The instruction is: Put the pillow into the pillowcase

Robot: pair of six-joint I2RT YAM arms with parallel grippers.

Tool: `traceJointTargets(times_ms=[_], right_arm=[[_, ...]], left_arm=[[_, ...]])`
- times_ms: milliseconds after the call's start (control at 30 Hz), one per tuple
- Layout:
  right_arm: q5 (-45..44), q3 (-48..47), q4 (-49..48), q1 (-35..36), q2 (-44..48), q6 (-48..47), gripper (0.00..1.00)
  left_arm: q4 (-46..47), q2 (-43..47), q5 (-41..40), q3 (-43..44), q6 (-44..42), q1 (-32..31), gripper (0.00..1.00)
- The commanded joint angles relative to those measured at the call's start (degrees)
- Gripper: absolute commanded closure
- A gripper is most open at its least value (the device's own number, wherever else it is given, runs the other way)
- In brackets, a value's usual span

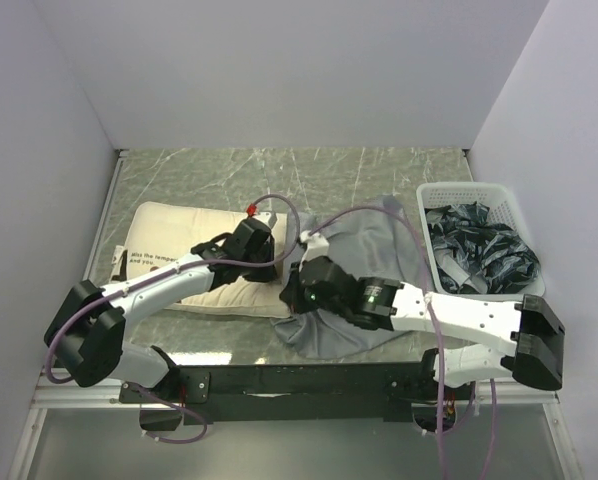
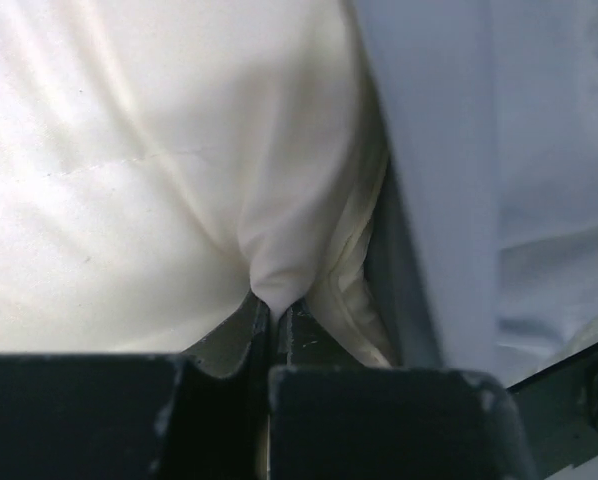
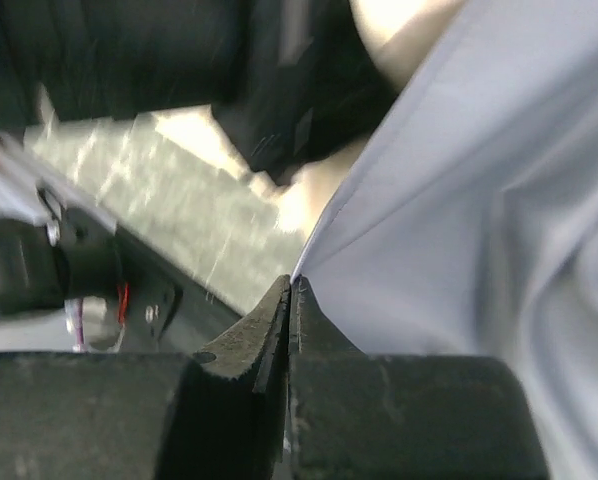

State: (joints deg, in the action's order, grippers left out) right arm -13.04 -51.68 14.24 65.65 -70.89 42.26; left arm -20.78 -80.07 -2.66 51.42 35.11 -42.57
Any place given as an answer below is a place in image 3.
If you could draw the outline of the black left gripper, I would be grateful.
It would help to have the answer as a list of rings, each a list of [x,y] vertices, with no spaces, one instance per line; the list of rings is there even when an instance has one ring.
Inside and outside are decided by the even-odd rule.
[[[288,180],[396,100],[346,1],[0,1],[0,130],[207,105],[253,172]]]

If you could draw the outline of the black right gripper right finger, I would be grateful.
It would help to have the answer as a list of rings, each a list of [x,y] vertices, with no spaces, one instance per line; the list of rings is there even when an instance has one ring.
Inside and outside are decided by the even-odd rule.
[[[484,356],[367,355],[291,288],[289,436],[297,479],[546,479],[522,386]]]

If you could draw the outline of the grey pillowcase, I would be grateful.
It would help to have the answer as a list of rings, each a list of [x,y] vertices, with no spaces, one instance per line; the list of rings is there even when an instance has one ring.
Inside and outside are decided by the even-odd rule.
[[[295,272],[365,352],[503,360],[598,479],[598,1],[465,3]]]

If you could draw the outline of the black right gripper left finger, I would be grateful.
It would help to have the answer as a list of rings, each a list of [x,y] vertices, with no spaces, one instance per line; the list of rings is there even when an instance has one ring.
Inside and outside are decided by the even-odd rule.
[[[0,352],[0,479],[269,479],[290,283],[185,354]]]

